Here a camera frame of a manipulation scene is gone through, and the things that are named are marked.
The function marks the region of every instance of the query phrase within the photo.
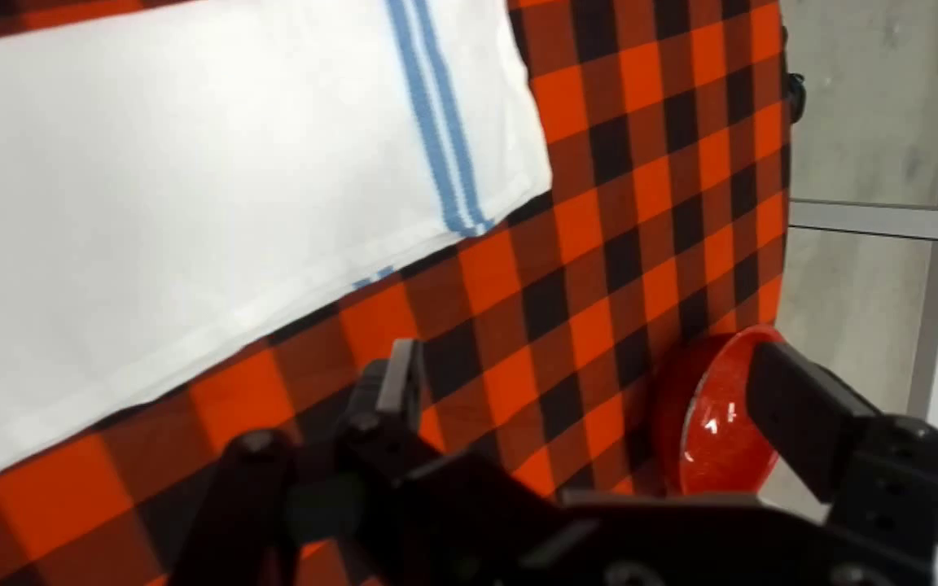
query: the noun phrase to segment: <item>orange and black plaid tablecloth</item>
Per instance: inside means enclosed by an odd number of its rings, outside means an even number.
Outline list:
[[[0,0],[0,36],[157,3]],[[227,441],[261,426],[324,437],[399,337],[424,341],[435,445],[479,450],[546,495],[648,490],[647,375],[674,346],[777,312],[778,5],[510,0],[510,13],[552,191],[2,472],[0,581],[164,581]],[[301,584],[371,582],[341,545],[303,558]]]

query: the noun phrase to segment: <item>red bowl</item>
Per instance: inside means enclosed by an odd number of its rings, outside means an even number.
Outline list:
[[[752,354],[782,342],[770,326],[713,336],[674,356],[656,376],[651,438],[673,494],[758,492],[777,463],[747,415]]]

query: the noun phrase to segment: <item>bowl rim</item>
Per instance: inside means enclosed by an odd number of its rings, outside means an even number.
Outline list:
[[[756,323],[754,326],[748,326],[743,330],[737,331],[737,333],[732,334],[732,336],[723,342],[718,352],[715,352],[715,356],[712,356],[711,362],[708,363],[707,368],[704,368],[703,374],[700,375],[700,380],[697,381],[697,385],[693,388],[693,394],[690,396],[690,403],[686,408],[686,416],[682,419],[682,433],[680,434],[680,438],[678,438],[677,475],[678,486],[680,486],[680,491],[682,494],[689,494],[689,488],[687,487],[686,483],[686,476],[682,474],[682,460],[686,459],[686,442],[690,434],[690,422],[693,419],[693,412],[697,405],[697,397],[700,397],[700,390],[704,389],[704,383],[708,381],[708,372],[711,371],[711,366],[715,364],[715,361],[722,357],[723,353],[726,352],[726,349],[729,348],[731,344],[738,342],[741,338],[755,336],[755,334],[763,334],[768,338],[769,341],[786,341],[784,339],[784,335],[779,333],[775,327],[768,326],[768,324],[765,323]],[[772,471],[774,471],[775,465],[777,465],[777,460],[779,459],[777,449],[771,449],[770,452],[771,454],[769,455],[769,462],[763,469],[762,474],[760,474],[759,478],[756,480],[756,486],[752,487],[752,492],[756,492],[762,488],[762,485],[764,485],[766,480],[769,479],[769,475],[772,474]]]

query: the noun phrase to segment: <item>white towel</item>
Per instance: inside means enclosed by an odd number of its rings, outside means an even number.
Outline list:
[[[548,188],[505,0],[0,40],[0,470]]]

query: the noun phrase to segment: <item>buffalo check fabric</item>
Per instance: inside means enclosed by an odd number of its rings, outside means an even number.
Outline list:
[[[0,36],[142,10],[0,0]],[[689,340],[774,319],[786,231],[781,16],[765,0],[511,0],[554,186],[194,381],[0,474],[0,581],[161,583],[213,461],[276,426],[327,436],[358,371],[424,341],[421,434],[543,496],[658,486],[647,379]],[[298,583],[375,584],[341,543]]]

